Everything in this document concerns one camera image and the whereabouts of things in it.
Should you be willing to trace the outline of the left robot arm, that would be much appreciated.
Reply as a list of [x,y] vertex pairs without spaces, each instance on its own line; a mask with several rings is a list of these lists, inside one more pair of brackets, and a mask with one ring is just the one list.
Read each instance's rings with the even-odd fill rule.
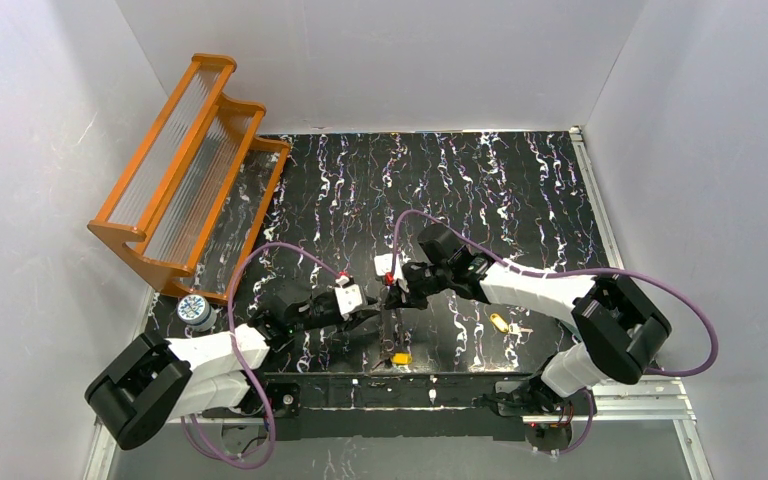
[[379,312],[377,299],[357,283],[318,294],[281,283],[232,331],[171,339],[140,334],[90,382],[84,399],[121,449],[135,449],[170,419],[240,406],[252,387],[242,361],[256,370],[300,332],[351,330]]

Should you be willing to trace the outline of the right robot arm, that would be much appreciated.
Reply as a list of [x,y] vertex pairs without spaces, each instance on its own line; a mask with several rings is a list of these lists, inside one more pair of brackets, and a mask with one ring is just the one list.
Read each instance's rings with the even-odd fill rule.
[[633,385],[644,375],[672,332],[665,316],[628,276],[598,273],[557,277],[506,263],[470,248],[441,224],[419,235],[422,261],[386,253],[375,256],[388,286],[389,308],[424,309],[446,290],[488,305],[521,307],[552,317],[578,343],[552,355],[532,375],[524,394],[559,401],[607,380]]

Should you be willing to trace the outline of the white keyring holder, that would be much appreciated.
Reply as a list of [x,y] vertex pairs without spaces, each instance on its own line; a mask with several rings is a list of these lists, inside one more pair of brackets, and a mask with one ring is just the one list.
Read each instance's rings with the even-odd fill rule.
[[372,367],[391,368],[394,358],[404,351],[402,329],[402,313],[399,308],[381,311],[379,359]]

